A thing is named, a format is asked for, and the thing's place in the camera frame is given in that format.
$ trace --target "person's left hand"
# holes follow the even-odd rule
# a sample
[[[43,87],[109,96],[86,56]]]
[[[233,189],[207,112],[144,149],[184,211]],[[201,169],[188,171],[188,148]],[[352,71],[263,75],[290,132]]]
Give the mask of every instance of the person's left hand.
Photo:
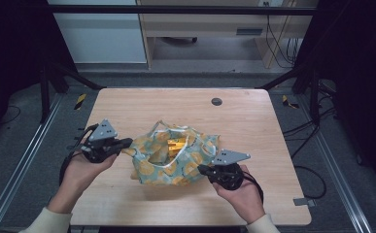
[[[116,154],[106,158],[102,163],[90,163],[78,151],[73,156],[64,173],[63,182],[48,204],[48,210],[59,214],[70,214],[83,192],[103,171],[110,168],[117,158]]]
[[[85,156],[75,151],[67,169],[64,173],[62,185],[69,185],[75,187],[77,191],[84,192],[94,179],[103,171],[110,168],[118,157],[113,154],[105,159],[102,163],[90,163]]]

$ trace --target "metal frame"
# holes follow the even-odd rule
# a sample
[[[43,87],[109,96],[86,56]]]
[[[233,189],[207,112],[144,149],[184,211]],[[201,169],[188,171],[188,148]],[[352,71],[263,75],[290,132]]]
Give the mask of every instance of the metal frame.
[[[13,198],[15,197],[17,190],[20,187],[21,182],[23,181],[23,178],[34,159],[37,150],[41,146],[43,139],[48,133],[48,130],[51,126],[54,116],[57,113],[62,98],[63,94],[56,93],[55,99],[51,104],[51,112],[49,114],[49,117],[45,122],[39,125],[33,139],[30,141],[29,146],[24,152],[23,157],[21,158],[4,190],[2,191],[2,194],[0,195],[0,222],[4,214],[7,212],[10,204],[12,203]]]
[[[306,118],[310,119],[306,98],[302,98],[300,95],[296,95],[296,98],[298,99],[298,102],[301,103],[301,109],[303,110]],[[336,190],[338,191],[339,196],[345,205],[345,209],[349,215],[349,218],[351,219],[352,224],[359,233],[371,233],[372,229],[369,222],[367,221],[354,192],[351,190],[348,182],[346,181],[345,175],[343,175],[341,169],[339,168],[332,151],[327,145],[324,135],[321,131],[318,131],[315,138],[317,146],[321,150],[321,156],[324,160],[327,171],[335,183]]]

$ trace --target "yellow patterned bag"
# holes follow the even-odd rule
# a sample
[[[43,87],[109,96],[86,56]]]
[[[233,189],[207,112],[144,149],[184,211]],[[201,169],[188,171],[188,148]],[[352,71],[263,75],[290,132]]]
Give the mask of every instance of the yellow patterned bag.
[[[197,166],[211,163],[218,151],[219,137],[160,120],[121,152],[133,157],[140,183],[187,185],[203,177]]]

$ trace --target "cuff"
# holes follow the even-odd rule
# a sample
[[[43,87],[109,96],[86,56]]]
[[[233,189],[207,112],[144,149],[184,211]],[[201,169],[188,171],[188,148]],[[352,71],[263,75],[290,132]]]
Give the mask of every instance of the cuff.
[[[58,214],[49,211],[46,207],[36,217],[29,228],[21,231],[20,233],[29,232],[43,232],[43,233],[59,233],[66,232],[69,228],[70,219],[72,214]]]
[[[278,233],[278,229],[272,222],[270,214],[262,216],[260,219],[254,221],[253,223],[246,226],[249,233]]]

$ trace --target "hand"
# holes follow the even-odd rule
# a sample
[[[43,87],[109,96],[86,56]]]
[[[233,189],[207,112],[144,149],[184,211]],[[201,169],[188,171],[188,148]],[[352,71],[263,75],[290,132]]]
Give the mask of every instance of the hand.
[[[242,171],[249,173],[245,165],[240,165]],[[236,213],[248,224],[251,224],[265,215],[262,201],[256,186],[248,180],[236,190],[226,190],[218,183],[212,183],[218,195],[228,201]]]
[[[113,154],[102,163],[90,163],[81,152],[75,155],[66,168],[63,182],[51,199],[48,210],[70,214],[83,192],[100,173],[112,166],[116,158],[117,155]]]

